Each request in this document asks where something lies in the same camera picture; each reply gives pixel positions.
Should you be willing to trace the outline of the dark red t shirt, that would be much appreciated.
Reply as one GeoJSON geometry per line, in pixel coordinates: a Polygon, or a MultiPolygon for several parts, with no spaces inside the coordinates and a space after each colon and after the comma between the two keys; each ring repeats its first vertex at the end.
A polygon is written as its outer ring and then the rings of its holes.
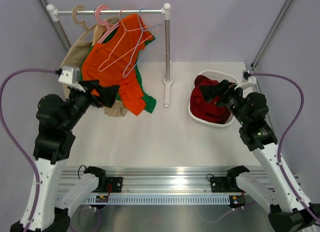
{"type": "Polygon", "coordinates": [[[225,124],[231,113],[226,107],[215,105],[219,98],[216,97],[212,102],[205,102],[202,93],[199,90],[201,85],[218,85],[218,81],[210,80],[204,75],[198,75],[194,80],[194,89],[190,98],[190,111],[193,116],[204,121],[216,124],[225,124]]]}

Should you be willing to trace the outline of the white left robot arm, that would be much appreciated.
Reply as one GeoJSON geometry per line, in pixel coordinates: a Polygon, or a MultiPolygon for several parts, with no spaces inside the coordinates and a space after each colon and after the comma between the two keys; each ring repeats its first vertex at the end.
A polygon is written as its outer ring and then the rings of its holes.
{"type": "Polygon", "coordinates": [[[76,139],[73,128],[91,105],[112,106],[120,88],[117,84],[100,86],[98,80],[82,81],[80,85],[83,89],[71,89],[67,100],[50,94],[38,103],[35,178],[25,215],[11,226],[12,232],[66,232],[85,197],[111,189],[105,170],[89,166],[76,185],[56,201],[59,181],[76,139]]]}

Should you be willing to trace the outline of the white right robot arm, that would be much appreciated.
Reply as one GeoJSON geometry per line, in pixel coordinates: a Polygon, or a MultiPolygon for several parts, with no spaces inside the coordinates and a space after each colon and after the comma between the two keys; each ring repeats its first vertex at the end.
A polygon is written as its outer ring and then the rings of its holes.
{"type": "Polygon", "coordinates": [[[206,102],[216,100],[217,106],[226,107],[240,123],[240,138],[262,165],[273,189],[256,180],[244,166],[228,170],[227,187],[251,196],[267,213],[276,232],[297,232],[319,226],[319,204],[312,203],[295,180],[281,154],[281,144],[265,121],[269,111],[265,96],[251,92],[243,97],[243,90],[228,80],[217,85],[201,85],[199,90],[206,102]]]}

